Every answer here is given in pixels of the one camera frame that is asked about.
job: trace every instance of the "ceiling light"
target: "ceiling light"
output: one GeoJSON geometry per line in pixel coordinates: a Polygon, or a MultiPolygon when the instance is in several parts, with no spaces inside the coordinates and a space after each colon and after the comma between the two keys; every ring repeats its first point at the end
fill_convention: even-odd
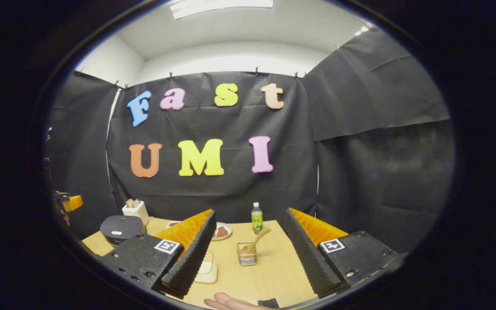
{"type": "Polygon", "coordinates": [[[170,6],[175,19],[225,8],[272,8],[273,0],[183,0],[170,6]]]}

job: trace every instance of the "plastic bottle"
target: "plastic bottle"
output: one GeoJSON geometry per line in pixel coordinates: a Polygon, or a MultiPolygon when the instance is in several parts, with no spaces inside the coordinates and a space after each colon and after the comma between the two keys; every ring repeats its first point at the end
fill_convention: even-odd
{"type": "Polygon", "coordinates": [[[264,227],[264,213],[260,209],[260,203],[254,202],[254,208],[252,209],[252,229],[254,234],[259,234],[264,227]]]}

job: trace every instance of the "human hand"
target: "human hand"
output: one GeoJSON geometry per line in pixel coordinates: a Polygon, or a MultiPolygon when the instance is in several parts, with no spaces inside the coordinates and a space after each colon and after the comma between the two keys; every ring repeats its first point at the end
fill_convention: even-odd
{"type": "Polygon", "coordinates": [[[204,304],[217,310],[272,310],[272,308],[248,304],[221,292],[215,293],[214,299],[206,298],[204,304]]]}

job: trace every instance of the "table surface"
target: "table surface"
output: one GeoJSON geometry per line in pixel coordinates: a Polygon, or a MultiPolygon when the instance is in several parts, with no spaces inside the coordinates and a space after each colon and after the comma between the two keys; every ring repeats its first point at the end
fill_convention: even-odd
{"type": "MultiPolygon", "coordinates": [[[[170,220],[151,218],[146,232],[152,236],[163,231],[170,220]]],[[[234,298],[257,304],[258,300],[275,298],[279,307],[287,307],[316,298],[307,280],[294,246],[276,220],[266,220],[263,226],[271,232],[257,243],[257,263],[241,266],[237,253],[238,242],[251,242],[256,238],[251,223],[229,224],[232,234],[226,239],[211,241],[208,251],[218,267],[217,281],[212,284],[194,282],[183,302],[208,308],[205,298],[225,292],[234,298]]],[[[105,255],[113,247],[101,232],[85,238],[83,243],[95,254],[105,255]]]]}

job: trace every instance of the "black fabric curtain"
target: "black fabric curtain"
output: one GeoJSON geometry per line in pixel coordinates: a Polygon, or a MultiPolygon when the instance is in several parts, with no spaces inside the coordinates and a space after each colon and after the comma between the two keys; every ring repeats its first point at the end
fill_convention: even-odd
{"type": "Polygon", "coordinates": [[[449,113],[433,80],[371,28],[303,85],[317,141],[317,218],[411,251],[441,211],[454,168],[449,113]]]}
{"type": "Polygon", "coordinates": [[[83,206],[68,213],[80,239],[99,230],[118,209],[106,165],[106,131],[118,88],[101,79],[71,74],[59,90],[47,127],[51,187],[81,195],[83,206]]]}
{"type": "Polygon", "coordinates": [[[116,205],[127,199],[145,202],[148,214],[183,220],[212,208],[221,222],[249,222],[252,203],[259,202],[264,220],[281,216],[288,207],[311,213],[317,200],[317,161],[311,136],[309,106],[301,81],[279,74],[244,72],[199,73],[160,79],[122,92],[108,137],[108,162],[116,205]],[[217,106],[216,87],[238,86],[238,102],[217,106]],[[266,105],[261,87],[276,83],[284,107],[266,105]],[[160,100],[173,88],[185,90],[184,106],[164,109],[160,100]],[[133,126],[128,102],[150,92],[146,120],[133,126]],[[268,136],[273,171],[253,173],[254,151],[248,139],[268,136]],[[220,139],[223,175],[179,175],[180,141],[191,140],[201,152],[210,139],[220,139]],[[142,166],[150,166],[150,143],[160,143],[158,172],[140,178],[130,167],[130,145],[141,144],[142,166]]]}

